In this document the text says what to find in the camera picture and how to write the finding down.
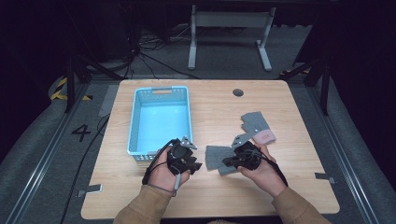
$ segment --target gray floor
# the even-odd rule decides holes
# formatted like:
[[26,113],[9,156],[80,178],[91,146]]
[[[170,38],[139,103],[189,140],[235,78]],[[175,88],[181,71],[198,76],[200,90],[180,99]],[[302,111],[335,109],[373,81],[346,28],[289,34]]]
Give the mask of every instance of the gray floor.
[[[273,79],[283,70],[291,69],[292,62],[304,42],[310,27],[274,27],[267,42],[267,53],[270,57],[273,71],[265,72],[262,68],[259,53],[254,41],[260,38],[261,31],[248,29],[241,34],[230,34],[229,30],[210,29],[199,32],[196,69],[187,69],[189,36],[186,39],[164,47],[160,50],[145,51],[145,53],[177,71],[188,73],[201,79]],[[119,62],[106,63],[113,66]],[[189,78],[149,58],[135,58],[132,68],[134,75],[130,78]],[[375,161],[356,130],[343,103],[339,99],[335,85],[332,83],[329,95],[329,117],[323,118],[318,112],[319,85],[314,89],[304,87],[299,75],[290,80],[290,89],[296,104],[302,114],[323,167],[330,177],[335,179],[332,188],[340,203],[341,210],[335,215],[325,215],[333,223],[364,223],[368,222],[362,214],[362,208],[357,203],[356,195],[351,191],[351,180],[340,165],[334,141],[323,120],[331,123],[337,140],[350,161],[354,174],[358,177],[361,188],[365,192],[367,202],[373,209],[373,223],[396,223],[396,196],[387,179],[380,172]],[[58,83],[55,82],[49,90],[53,93]],[[111,223],[112,220],[84,220],[80,209],[83,197],[76,197],[79,189],[85,189],[90,181],[93,166],[102,135],[99,134],[90,146],[98,128],[110,112],[117,81],[96,75],[89,86],[81,86],[85,95],[92,95],[90,101],[80,101],[72,115],[65,115],[65,101],[54,100],[51,106],[26,130],[9,152],[0,166],[0,223],[5,223],[13,212],[15,204],[24,205],[25,210],[17,217],[20,223],[59,223],[67,205],[69,191],[78,174],[73,195],[68,204],[64,223]],[[50,158],[48,169],[42,170],[42,179],[35,185],[25,203],[21,197],[26,184],[34,170],[40,164],[40,158],[48,151],[48,145],[53,144],[53,135],[59,132],[59,124],[68,116],[60,141]],[[89,134],[80,142],[80,135],[72,132],[81,125],[87,125]],[[85,151],[88,150],[80,170]],[[277,223],[276,218],[246,217],[234,218],[233,221],[244,223]],[[206,223],[208,219],[164,220],[163,223]]]

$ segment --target forearm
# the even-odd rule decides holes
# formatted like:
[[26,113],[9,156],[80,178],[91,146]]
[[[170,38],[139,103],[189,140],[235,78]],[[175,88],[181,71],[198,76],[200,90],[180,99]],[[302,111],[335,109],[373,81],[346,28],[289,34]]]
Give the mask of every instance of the forearm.
[[285,224],[330,223],[311,203],[290,188],[277,195],[272,204]]
[[160,189],[143,185],[140,193],[114,219],[115,224],[160,223],[171,196]]

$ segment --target person's right hand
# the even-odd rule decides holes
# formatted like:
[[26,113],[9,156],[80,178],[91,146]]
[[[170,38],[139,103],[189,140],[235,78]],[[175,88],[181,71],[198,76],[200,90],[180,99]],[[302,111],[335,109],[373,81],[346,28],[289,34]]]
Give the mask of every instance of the person's right hand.
[[[265,145],[256,144],[256,147],[258,147],[270,161],[276,162],[275,158],[269,154],[268,148]],[[242,175],[253,180],[260,189],[269,193],[273,198],[286,188],[285,183],[283,183],[282,179],[267,161],[262,160],[256,170],[251,171],[243,166],[238,166],[237,169]]]

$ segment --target table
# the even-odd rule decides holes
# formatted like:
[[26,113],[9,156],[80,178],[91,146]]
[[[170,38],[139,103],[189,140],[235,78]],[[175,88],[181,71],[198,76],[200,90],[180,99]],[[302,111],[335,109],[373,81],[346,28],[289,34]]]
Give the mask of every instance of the table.
[[[90,185],[102,192],[87,194],[81,209],[86,219],[114,218],[140,190],[145,172],[126,152],[134,90],[184,85],[189,88],[193,143],[203,166],[181,186],[163,217],[274,216],[272,198],[241,174],[220,176],[205,167],[206,146],[229,146],[244,133],[241,116],[261,111],[277,140],[268,146],[290,187],[320,213],[334,214],[339,204],[293,100],[281,80],[124,80],[120,83]],[[233,90],[244,95],[237,97]]]

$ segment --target person's left hand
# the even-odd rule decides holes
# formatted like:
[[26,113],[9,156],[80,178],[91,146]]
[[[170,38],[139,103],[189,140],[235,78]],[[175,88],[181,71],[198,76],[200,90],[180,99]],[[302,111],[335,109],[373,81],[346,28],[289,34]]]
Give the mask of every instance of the person's left hand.
[[[166,163],[167,154],[170,149],[171,147],[168,147],[166,150],[164,150],[158,160],[156,160],[153,164],[153,168],[158,164],[160,165],[151,171],[151,175],[148,179],[148,184],[158,187],[160,189],[165,189],[166,191],[163,190],[163,192],[172,196],[173,192],[175,192],[175,183],[177,177],[172,174],[172,172],[168,168],[168,164]],[[190,171],[188,170],[181,174],[180,186],[186,183],[186,181],[188,181],[189,179]]]

